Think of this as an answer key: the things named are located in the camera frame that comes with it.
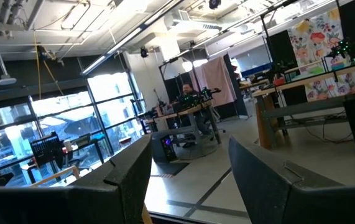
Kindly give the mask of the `black divider panel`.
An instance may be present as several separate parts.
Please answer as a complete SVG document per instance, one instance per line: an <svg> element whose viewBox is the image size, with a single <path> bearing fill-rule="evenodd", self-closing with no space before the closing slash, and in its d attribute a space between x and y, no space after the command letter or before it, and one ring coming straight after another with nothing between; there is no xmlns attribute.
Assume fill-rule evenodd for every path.
<svg viewBox="0 0 355 224"><path fill-rule="evenodd" d="M239 89L239 83L236 79L235 70L234 70L233 65L231 63L231 59L229 57L229 54L225 54L223 56L223 60L225 62L225 66L226 66L227 71L229 73L229 77L230 77L231 84L233 87L233 93L235 94L235 97L236 97L236 99L234 101L234 107L236 110L236 114L238 117L240 117L242 119L247 119L249 117L249 115L248 115L243 97L241 95L241 90Z"/></svg>

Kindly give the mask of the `black keyboard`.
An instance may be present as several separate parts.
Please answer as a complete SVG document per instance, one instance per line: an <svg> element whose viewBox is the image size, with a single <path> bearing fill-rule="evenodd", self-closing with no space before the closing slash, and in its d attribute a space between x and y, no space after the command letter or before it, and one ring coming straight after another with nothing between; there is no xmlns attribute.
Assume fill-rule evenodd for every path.
<svg viewBox="0 0 355 224"><path fill-rule="evenodd" d="M63 166L63 143L55 131L48 136L30 142L35 164L40 167L46 163L54 161L59 169Z"/></svg>

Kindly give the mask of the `wooden worktable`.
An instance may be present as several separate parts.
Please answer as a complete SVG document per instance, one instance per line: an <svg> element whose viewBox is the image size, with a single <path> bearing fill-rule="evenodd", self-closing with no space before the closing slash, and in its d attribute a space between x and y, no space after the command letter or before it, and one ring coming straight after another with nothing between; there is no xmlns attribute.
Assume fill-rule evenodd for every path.
<svg viewBox="0 0 355 224"><path fill-rule="evenodd" d="M152 133L158 132L156 128L156 124L161 122L161 121L167 121L168 119L172 118L181 118L182 116L186 116L189 118L191 126L186 126L182 128L175 128L175 129L167 129L164 131L170 131L171 135L170 138L174 144L183 144L186 142L194 142L198 144L198 147L200 149L203 148L203 145L205 143L205 138L200 137L200 130L197 127L196 120L194 117L194 113L197 111L201 110L206 110L210 113L210 123L212 127L212 134L210 135L210 139L216 140L218 144L221 144L221 138L219 135L219 129L217 128L216 121L214 120L214 116L212 114L212 102L211 100L205 101L200 103L199 105L196 105L194 107L191 107L187 110L178 112L178 113L173 113L173 114L168 114L168 115L163 115L158 118L145 118L142 120L143 124L148 125L150 127L151 131L151 137ZM190 138L185 138L185 134L190 134Z"/></svg>
<svg viewBox="0 0 355 224"><path fill-rule="evenodd" d="M343 106L344 100L342 96L336 96L330 99L300 103L293 106L280 106L278 108L268 109L265 105L265 98L267 95L271 93L278 93L282 90L288 90L298 86L304 86L311 82L322 81L327 78L333 78L334 81L337 81L340 75L349 74L353 72L355 72L355 63L338 70L332 70L330 72L322 73L312 77L307 77L290 83L285 83L279 86L256 91L253 94L253 97L256 98L259 106L259 126L261 130L263 130L263 133L261 133L259 136L267 138L270 141L270 147L275 147L277 145L275 138L276 131L286 130L290 128L299 128L304 127L306 125L306 123L300 123L298 121L294 121L294 119L279 122L279 118L291 116L294 114L310 113L314 111L339 108Z"/></svg>

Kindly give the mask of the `dark floor mat striped edge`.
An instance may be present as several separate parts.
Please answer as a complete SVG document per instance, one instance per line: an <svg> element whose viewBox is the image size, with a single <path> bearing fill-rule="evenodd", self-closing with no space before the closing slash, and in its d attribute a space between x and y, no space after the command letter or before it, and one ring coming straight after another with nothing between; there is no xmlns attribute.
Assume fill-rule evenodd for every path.
<svg viewBox="0 0 355 224"><path fill-rule="evenodd" d="M152 162L151 177L172 178L189 165L187 162L160 163Z"/></svg>

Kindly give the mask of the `floral curtain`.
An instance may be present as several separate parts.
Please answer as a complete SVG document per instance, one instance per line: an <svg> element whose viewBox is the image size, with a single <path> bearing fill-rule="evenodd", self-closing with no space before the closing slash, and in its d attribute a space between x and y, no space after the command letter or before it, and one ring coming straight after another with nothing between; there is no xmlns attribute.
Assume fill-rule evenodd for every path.
<svg viewBox="0 0 355 224"><path fill-rule="evenodd" d="M327 57L332 48L344 38L337 8L301 21L288 30L288 36L300 71L300 74L293 78L294 81L349 64L348 59L341 56ZM355 72L310 82L304 87L308 101L355 93Z"/></svg>

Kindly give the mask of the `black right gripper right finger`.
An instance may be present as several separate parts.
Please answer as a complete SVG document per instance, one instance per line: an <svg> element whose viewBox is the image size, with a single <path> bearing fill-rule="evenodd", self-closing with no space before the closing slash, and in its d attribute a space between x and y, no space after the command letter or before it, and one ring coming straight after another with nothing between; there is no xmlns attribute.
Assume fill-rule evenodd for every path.
<svg viewBox="0 0 355 224"><path fill-rule="evenodd" d="M228 153L252 224L355 224L355 186L234 136Z"/></svg>

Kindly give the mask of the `white air duct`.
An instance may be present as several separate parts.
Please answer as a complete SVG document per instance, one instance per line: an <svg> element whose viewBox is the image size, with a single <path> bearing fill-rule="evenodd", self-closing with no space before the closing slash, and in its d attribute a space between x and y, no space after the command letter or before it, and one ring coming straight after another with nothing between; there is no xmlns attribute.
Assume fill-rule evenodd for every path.
<svg viewBox="0 0 355 224"><path fill-rule="evenodd" d="M189 30L217 30L222 27L215 23L196 21L190 18L187 11L178 10L164 17L164 24L168 30L175 33L182 33Z"/></svg>

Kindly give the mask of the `ceiling light strip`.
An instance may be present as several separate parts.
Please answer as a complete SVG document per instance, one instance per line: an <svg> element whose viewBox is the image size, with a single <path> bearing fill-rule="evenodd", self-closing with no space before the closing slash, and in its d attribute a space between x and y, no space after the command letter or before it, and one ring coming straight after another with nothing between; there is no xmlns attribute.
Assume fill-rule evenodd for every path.
<svg viewBox="0 0 355 224"><path fill-rule="evenodd" d="M132 40L135 36L140 34L143 31L143 28L138 27L133 30L130 34L125 36L121 41L117 42L113 47L111 47L107 52L102 54L99 58L93 61L88 67L86 67L82 72L81 75L85 76L93 71L96 67L98 67L101 63L105 60L110 58L115 52L117 52L121 47L123 47L126 43Z"/></svg>

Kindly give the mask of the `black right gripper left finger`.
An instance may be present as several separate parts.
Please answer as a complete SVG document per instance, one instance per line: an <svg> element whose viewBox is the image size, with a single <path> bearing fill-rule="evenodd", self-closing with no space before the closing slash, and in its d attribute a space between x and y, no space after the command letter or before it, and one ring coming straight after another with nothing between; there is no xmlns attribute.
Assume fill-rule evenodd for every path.
<svg viewBox="0 0 355 224"><path fill-rule="evenodd" d="M0 187L0 224L139 224L151 165L145 135L66 187Z"/></svg>

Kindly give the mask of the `black computer tower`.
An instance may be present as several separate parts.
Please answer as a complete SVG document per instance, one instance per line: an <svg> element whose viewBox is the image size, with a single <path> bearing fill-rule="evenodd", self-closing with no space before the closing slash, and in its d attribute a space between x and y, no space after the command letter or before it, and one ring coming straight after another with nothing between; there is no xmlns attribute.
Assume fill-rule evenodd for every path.
<svg viewBox="0 0 355 224"><path fill-rule="evenodd" d="M155 163L170 163L178 159L173 142L170 138L170 131L158 131L152 133L153 160Z"/></svg>

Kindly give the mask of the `pink curtain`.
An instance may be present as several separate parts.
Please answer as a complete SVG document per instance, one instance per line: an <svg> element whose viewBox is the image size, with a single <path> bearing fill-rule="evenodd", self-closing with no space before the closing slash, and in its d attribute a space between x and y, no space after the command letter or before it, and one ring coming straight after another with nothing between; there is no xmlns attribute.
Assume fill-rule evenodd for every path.
<svg viewBox="0 0 355 224"><path fill-rule="evenodd" d="M218 88L219 93L212 94L213 106L221 106L232 103L237 99L234 87L229 75L226 62L223 57L210 60L200 67L195 67L188 72L194 90L201 91L207 89Z"/></svg>

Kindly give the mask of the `white pendant lamp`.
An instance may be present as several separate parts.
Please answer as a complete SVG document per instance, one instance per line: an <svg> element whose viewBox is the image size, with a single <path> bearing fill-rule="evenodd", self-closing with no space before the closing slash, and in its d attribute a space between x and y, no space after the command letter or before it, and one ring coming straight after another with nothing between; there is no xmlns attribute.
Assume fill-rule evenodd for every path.
<svg viewBox="0 0 355 224"><path fill-rule="evenodd" d="M4 61L1 57L0 54L0 67L2 70L2 75L1 75L1 79L0 79L0 85L1 86L5 86L5 85L12 85L15 84L15 82L17 81L15 78L11 77L10 74L7 72L6 66L4 64Z"/></svg>

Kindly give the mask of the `person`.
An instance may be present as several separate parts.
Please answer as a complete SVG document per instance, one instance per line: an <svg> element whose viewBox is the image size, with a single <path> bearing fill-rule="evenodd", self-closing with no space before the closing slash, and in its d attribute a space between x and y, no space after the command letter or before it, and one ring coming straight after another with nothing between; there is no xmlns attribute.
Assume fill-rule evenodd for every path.
<svg viewBox="0 0 355 224"><path fill-rule="evenodd" d="M184 95L198 95L199 93L193 89L192 84L190 83L185 83L183 84L183 93ZM202 133L203 136L210 136L211 135L211 130L209 128L209 126L206 124L206 122L210 119L209 118L209 113L206 110L201 110L201 111L197 111L194 113L194 117L196 120L196 124L198 129L200 130L200 132ZM191 126L190 120L188 117L184 117L182 119L182 125L183 126ZM190 138L190 134L185 134L185 138ZM189 148L194 146L195 143L194 142L186 142L183 145L183 148Z"/></svg>

